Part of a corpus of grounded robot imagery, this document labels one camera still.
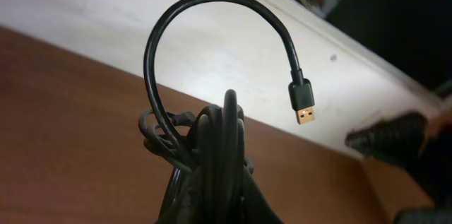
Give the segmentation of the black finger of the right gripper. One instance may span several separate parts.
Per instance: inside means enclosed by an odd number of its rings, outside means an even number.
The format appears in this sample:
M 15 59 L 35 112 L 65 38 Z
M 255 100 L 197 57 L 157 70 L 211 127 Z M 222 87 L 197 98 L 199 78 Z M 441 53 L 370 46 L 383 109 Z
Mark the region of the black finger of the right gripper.
M 419 155 L 424 140 L 427 118 L 419 112 L 381 120 L 367 128 L 351 131 L 345 145 L 390 164 L 407 164 Z

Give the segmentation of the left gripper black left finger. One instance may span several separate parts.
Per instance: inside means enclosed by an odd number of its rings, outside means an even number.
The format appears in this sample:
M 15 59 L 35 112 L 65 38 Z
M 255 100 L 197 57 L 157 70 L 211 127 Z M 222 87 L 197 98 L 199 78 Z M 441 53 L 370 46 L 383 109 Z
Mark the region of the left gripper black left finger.
M 197 167 L 191 173 L 173 169 L 156 223 L 212 223 L 212 171 Z

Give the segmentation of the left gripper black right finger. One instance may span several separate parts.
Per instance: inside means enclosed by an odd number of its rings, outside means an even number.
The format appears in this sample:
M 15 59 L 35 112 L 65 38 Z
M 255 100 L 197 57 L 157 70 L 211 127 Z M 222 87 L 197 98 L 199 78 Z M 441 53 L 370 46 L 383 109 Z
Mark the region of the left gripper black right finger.
M 283 224 L 246 167 L 238 179 L 236 219 L 240 224 Z

